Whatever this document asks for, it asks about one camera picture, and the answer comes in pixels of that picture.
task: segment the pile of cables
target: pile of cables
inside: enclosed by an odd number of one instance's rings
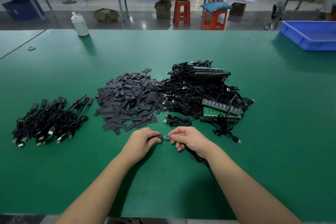
[[[237,87],[225,84],[231,73],[212,67],[212,62],[199,60],[173,65],[167,73],[170,79],[161,85],[166,91],[163,104],[168,111],[188,117],[166,114],[168,119],[164,122],[171,127],[190,126],[193,119],[199,118],[213,125],[217,136],[228,135],[241,143],[232,133],[232,123],[244,116],[254,100],[242,97]]]
[[[23,147],[28,140],[35,138],[36,145],[40,146],[55,140],[61,143],[67,137],[73,138],[75,132],[89,119],[87,111],[92,101],[93,98],[85,95],[75,99],[68,109],[65,109],[67,100],[63,97],[51,103],[43,99],[40,108],[38,103],[34,103],[27,115],[16,121],[12,142]]]

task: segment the left hand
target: left hand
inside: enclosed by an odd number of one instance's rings
[[[160,138],[155,137],[159,134],[160,132],[153,131],[150,128],[142,128],[134,131],[120,152],[120,155],[124,156],[126,161],[133,166],[145,157],[146,153],[155,143],[161,142]]]

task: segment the blue cushion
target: blue cushion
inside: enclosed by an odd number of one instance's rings
[[[232,9],[232,6],[229,3],[223,1],[215,1],[201,5],[202,8],[207,10],[208,12],[215,12],[221,9]]]

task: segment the hand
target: hand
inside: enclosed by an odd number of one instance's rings
[[[178,127],[172,130],[168,136],[172,138],[170,141],[171,144],[176,142],[178,151],[183,150],[184,145],[187,145],[190,150],[195,151],[201,158],[206,158],[204,151],[211,141],[203,136],[196,128]]]
[[[120,152],[120,155],[124,156],[133,166],[140,159],[145,157],[146,153],[155,143],[161,142],[160,138],[155,137],[159,134],[159,132],[153,131],[150,128],[142,128],[134,131]]]

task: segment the white plastic bottle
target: white plastic bottle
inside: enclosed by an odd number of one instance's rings
[[[79,36],[90,35],[89,29],[86,26],[83,16],[81,16],[80,14],[77,15],[75,12],[72,12],[71,21]]]

